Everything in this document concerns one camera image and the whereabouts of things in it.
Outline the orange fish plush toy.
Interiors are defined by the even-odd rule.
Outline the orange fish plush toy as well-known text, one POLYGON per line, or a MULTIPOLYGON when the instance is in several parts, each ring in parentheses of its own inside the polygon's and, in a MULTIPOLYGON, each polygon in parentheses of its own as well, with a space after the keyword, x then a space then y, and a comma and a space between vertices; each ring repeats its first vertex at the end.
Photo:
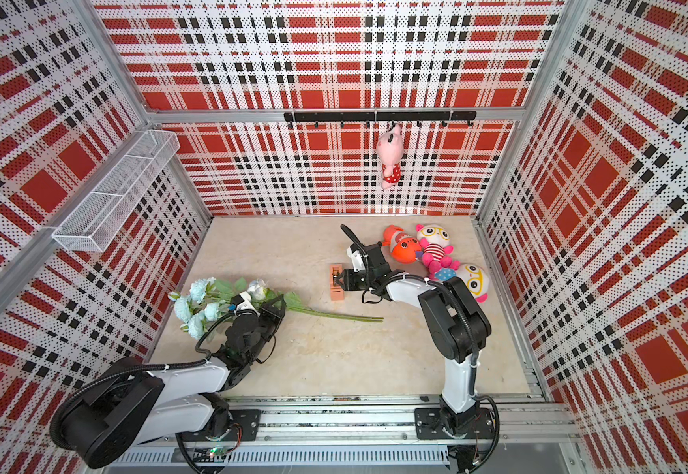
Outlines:
POLYGON ((410 265, 422 257, 422 248, 418 240, 399 226, 387 226, 383 232, 383 239, 383 245, 388 248, 396 262, 410 265))

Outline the black hook rail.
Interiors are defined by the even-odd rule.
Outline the black hook rail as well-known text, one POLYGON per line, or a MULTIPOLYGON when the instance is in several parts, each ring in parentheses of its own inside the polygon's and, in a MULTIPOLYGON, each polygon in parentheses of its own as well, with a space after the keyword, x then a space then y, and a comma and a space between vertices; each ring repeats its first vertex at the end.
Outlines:
POLYGON ((287 124, 304 122, 318 126, 323 122, 474 122, 476 111, 361 111, 361 112, 287 112, 287 124))

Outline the pink hanging plush toy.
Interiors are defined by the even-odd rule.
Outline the pink hanging plush toy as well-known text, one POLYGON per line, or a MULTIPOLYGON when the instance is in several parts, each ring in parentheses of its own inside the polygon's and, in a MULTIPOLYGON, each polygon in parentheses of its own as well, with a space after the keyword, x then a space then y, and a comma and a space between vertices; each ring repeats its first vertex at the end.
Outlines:
POLYGON ((381 162, 381 187, 386 190, 401 180, 401 160, 404 154, 404 136, 401 126, 395 124, 377 140, 377 157, 381 162))

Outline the white blue owl plush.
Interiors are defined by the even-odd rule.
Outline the white blue owl plush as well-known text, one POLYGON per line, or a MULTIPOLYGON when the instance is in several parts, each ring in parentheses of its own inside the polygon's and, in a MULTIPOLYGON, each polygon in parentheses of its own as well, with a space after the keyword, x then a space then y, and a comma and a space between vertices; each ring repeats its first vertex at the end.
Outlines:
POLYGON ((488 299, 491 278, 482 267, 476 264, 455 262, 451 267, 442 268, 433 274, 433 278, 439 282, 445 282, 454 277, 464 282, 477 302, 483 303, 488 299))

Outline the pink striped owl plush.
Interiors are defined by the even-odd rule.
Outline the pink striped owl plush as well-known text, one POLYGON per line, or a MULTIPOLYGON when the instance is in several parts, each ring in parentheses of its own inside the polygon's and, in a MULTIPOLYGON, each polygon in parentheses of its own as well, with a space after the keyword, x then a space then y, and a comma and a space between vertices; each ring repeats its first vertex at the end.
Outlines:
POLYGON ((416 238, 422 252, 420 260, 431 278, 444 269, 459 269, 460 261, 454 260, 452 256, 454 247, 444 227, 438 224, 417 224, 416 238))

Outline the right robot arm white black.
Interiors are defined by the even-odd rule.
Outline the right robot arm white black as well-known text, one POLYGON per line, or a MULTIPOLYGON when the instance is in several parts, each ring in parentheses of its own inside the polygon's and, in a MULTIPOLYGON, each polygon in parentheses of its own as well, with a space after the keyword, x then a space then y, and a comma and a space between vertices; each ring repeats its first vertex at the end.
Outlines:
POLYGON ((444 357, 444 388, 438 408, 416 411, 418 438, 499 438, 496 403, 476 390, 480 355, 492 334, 476 298, 456 276, 435 282, 393 270, 381 246, 354 239, 347 250, 353 267, 334 276, 333 282, 345 292, 371 294, 379 302, 404 303, 422 311, 434 346, 444 357))

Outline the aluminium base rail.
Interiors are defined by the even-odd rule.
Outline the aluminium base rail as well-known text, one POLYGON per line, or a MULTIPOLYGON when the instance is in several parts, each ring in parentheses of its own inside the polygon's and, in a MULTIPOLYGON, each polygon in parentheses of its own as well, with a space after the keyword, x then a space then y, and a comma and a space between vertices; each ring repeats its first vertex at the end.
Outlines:
POLYGON ((434 466, 442 473, 586 473, 572 416, 540 397, 503 395, 497 411, 448 434, 434 396, 348 396, 231 399, 244 435, 208 440, 195 434, 178 446, 164 438, 129 450, 110 466, 142 471, 201 468, 434 466))

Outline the white rose bouquet green stems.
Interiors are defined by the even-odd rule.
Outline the white rose bouquet green stems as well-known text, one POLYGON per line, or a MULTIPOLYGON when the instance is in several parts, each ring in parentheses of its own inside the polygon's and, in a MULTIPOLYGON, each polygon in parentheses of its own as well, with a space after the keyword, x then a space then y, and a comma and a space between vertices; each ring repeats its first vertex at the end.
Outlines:
POLYGON ((256 310, 268 299, 284 294, 287 309, 310 316, 357 321, 364 323, 382 323, 382 317, 359 316, 330 311, 319 311, 309 307, 294 292, 276 292, 260 278, 247 282, 240 278, 235 282, 219 278, 201 278, 192 282, 186 292, 170 292, 168 299, 173 303, 173 312, 180 321, 180 330, 195 340, 207 334, 217 320, 226 317, 235 320, 229 310, 231 300, 240 295, 250 300, 256 310))

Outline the orange tape dispenser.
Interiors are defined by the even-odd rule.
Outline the orange tape dispenser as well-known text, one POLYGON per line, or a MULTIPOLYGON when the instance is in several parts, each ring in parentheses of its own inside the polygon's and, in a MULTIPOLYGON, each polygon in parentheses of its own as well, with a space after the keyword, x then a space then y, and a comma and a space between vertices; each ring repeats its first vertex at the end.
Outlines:
POLYGON ((340 277, 343 274, 341 264, 331 264, 330 272, 330 297, 332 301, 341 301, 345 298, 344 290, 340 284, 340 277))

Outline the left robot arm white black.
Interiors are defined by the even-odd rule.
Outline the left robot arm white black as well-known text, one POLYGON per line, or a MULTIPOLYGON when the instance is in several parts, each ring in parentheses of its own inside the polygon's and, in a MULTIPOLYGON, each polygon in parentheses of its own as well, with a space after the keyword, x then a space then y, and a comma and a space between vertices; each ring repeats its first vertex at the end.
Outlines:
POLYGON ((197 361, 116 361, 59 406, 49 426, 52 442, 97 469, 133 446, 174 436, 190 468, 209 472, 206 456, 189 454, 184 438, 220 444, 255 440, 259 411, 233 411, 221 393, 235 388, 253 365, 261 363, 261 352, 275 341, 286 312, 281 295, 259 306, 245 295, 237 296, 198 339, 197 361))

